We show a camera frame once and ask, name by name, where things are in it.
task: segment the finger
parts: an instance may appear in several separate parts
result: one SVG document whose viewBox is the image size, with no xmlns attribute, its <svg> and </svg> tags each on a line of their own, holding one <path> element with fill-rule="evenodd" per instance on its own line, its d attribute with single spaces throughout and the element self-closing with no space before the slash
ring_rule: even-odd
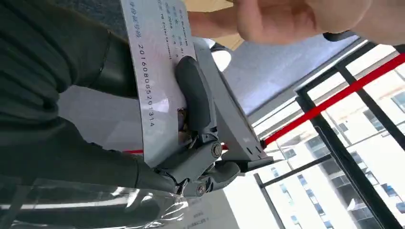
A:
<svg viewBox="0 0 405 229">
<path fill-rule="evenodd" d="M 236 0 L 238 31 L 248 41 L 260 42 L 263 38 L 263 17 L 258 0 Z"/>
<path fill-rule="evenodd" d="M 372 0 L 306 0 L 317 26 L 332 33 L 353 28 L 368 11 Z"/>
</svg>

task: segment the glass pane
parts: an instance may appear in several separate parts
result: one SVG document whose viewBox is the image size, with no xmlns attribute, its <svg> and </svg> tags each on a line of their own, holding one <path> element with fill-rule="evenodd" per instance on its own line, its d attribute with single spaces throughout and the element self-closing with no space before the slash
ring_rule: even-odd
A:
<svg viewBox="0 0 405 229">
<path fill-rule="evenodd" d="M 255 130 L 264 139 L 302 115 L 299 105 L 294 102 L 258 125 Z M 265 152 L 275 160 L 284 160 L 257 170 L 263 182 L 301 167 L 315 159 L 329 154 L 310 121 L 268 145 Z"/>
<path fill-rule="evenodd" d="M 301 107 L 297 102 L 293 102 L 254 127 L 254 131 L 260 138 L 265 138 L 275 130 L 287 125 L 300 114 L 302 114 Z"/>
<path fill-rule="evenodd" d="M 363 56 L 348 64 L 346 66 L 347 70 L 349 70 L 352 75 L 357 75 L 361 71 L 367 69 L 368 67 L 372 66 L 373 64 L 393 52 L 395 52 L 394 47 L 390 45 L 379 44 Z"/>
<path fill-rule="evenodd" d="M 330 153 L 310 121 L 280 137 L 277 143 L 292 169 Z"/>
<path fill-rule="evenodd" d="M 318 86 L 309 90 L 308 95 L 316 105 L 319 105 L 323 101 L 329 99 L 336 93 L 346 88 L 348 85 L 349 84 L 347 84 L 343 76 L 340 73 L 336 73 L 320 83 Z"/>
<path fill-rule="evenodd" d="M 386 87 L 380 86 L 379 89 L 384 91 Z M 388 108 L 396 105 L 393 102 L 391 106 L 387 103 L 390 101 L 386 100 L 380 105 L 388 113 Z M 396 114 L 402 112 L 397 106 L 394 108 L 397 109 Z M 348 151 L 389 209 L 405 226 L 405 214 L 403 214 L 405 213 L 403 209 L 405 183 L 402 174 L 398 173 L 398 168 L 401 168 L 405 161 L 405 153 L 402 148 L 387 134 L 382 124 L 357 94 L 352 94 L 337 102 L 322 115 L 329 123 L 344 124 L 344 128 L 340 129 L 344 138 L 341 139 L 342 142 L 345 143 Z M 345 182 L 346 179 L 343 180 L 343 178 L 333 180 L 335 185 Z"/>
<path fill-rule="evenodd" d="M 287 229 L 378 229 L 333 159 L 266 187 Z"/>
<path fill-rule="evenodd" d="M 258 173 L 260 175 L 263 183 L 268 182 L 292 170 L 290 164 L 288 163 L 288 160 L 284 160 L 285 158 L 279 147 L 277 146 L 276 142 L 269 144 L 266 147 L 265 152 L 267 153 L 267 155 L 272 156 L 274 160 L 283 161 L 279 161 L 275 164 L 262 167 L 254 171 L 254 173 Z"/>
<path fill-rule="evenodd" d="M 405 133 L 405 128 L 403 128 L 405 123 L 405 64 L 371 82 L 364 89 L 388 117 L 401 126 L 402 132 Z M 384 127 L 380 121 L 373 114 L 371 115 L 374 127 L 383 130 Z"/>
</svg>

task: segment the black frame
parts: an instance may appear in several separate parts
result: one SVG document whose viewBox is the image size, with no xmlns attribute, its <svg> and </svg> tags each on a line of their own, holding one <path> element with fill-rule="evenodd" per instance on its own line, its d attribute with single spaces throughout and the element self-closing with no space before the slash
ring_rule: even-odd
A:
<svg viewBox="0 0 405 229">
<path fill-rule="evenodd" d="M 300 105 L 301 109 L 306 113 L 315 107 L 314 101 L 312 101 L 311 98 L 308 96 L 308 91 L 318 86 L 325 80 L 329 79 L 336 73 L 340 73 L 348 84 L 354 83 L 356 79 L 347 70 L 346 66 L 376 46 L 377 44 L 374 44 L 372 42 L 366 43 L 363 47 L 359 48 L 354 53 L 341 60 L 334 67 L 330 68 L 313 81 L 298 89 L 296 91 L 298 95 L 296 97 L 296 101 Z M 405 45 L 395 46 L 395 49 L 399 53 L 405 53 Z M 368 93 L 364 89 L 357 91 L 357 94 L 360 96 L 366 106 L 369 107 L 370 111 L 377 117 L 377 119 L 381 122 L 381 124 L 385 127 L 389 134 L 392 135 L 392 137 L 405 151 L 405 136 L 398 129 L 398 127 L 392 122 L 392 120 L 386 115 L 386 113 L 380 108 L 380 106 L 377 105 L 377 103 L 368 95 Z M 276 217 L 277 224 L 280 225 L 280 223 L 282 224 L 282 222 L 280 222 L 280 216 L 278 215 L 277 210 L 275 209 L 270 197 L 265 190 L 266 186 L 272 185 L 307 168 L 318 165 L 333 158 L 338 166 L 345 173 L 347 178 L 350 180 L 352 186 L 359 194 L 360 198 L 369 208 L 379 226 L 383 229 L 402 229 L 403 227 L 401 226 L 401 224 L 398 222 L 387 205 L 375 191 L 373 185 L 359 168 L 351 154 L 348 152 L 348 150 L 338 138 L 336 133 L 333 131 L 326 119 L 320 114 L 317 117 L 313 118 L 311 120 L 311 123 L 315 127 L 317 133 L 323 140 L 326 147 L 329 149 L 329 155 L 323 156 L 300 168 L 294 169 L 282 176 L 276 177 L 275 179 L 272 179 L 264 184 L 262 183 L 260 176 L 258 174 L 255 174 L 256 181 L 261 191 L 264 193 L 265 199 L 268 202 L 272 213 Z"/>
</svg>

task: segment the black sleeve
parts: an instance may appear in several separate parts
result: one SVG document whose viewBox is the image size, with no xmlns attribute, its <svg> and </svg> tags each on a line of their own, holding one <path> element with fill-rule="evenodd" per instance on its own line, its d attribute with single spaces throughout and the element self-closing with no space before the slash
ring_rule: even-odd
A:
<svg viewBox="0 0 405 229">
<path fill-rule="evenodd" d="M 143 162 L 87 143 L 58 117 L 73 84 L 137 97 L 127 42 L 47 1 L 1 0 L 0 175 L 136 186 Z"/>
</svg>

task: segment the person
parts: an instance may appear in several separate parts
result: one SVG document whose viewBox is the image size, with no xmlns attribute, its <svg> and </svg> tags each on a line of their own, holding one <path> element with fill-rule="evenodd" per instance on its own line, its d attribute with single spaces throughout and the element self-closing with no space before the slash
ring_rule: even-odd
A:
<svg viewBox="0 0 405 229">
<path fill-rule="evenodd" d="M 353 30 L 376 42 L 404 42 L 403 0 L 236 0 L 190 12 L 194 36 L 239 32 L 257 43 L 290 43 Z M 158 180 L 139 159 L 86 142 L 58 116 L 71 85 L 137 98 L 128 42 L 108 28 L 45 0 L 0 1 L 0 175 L 122 187 Z M 160 189 L 172 191 L 165 179 Z"/>
<path fill-rule="evenodd" d="M 351 30 L 376 43 L 405 43 L 403 0 L 234 0 L 214 12 L 190 12 L 192 33 L 221 37 L 240 33 L 262 44 L 288 44 L 324 32 Z"/>
</svg>

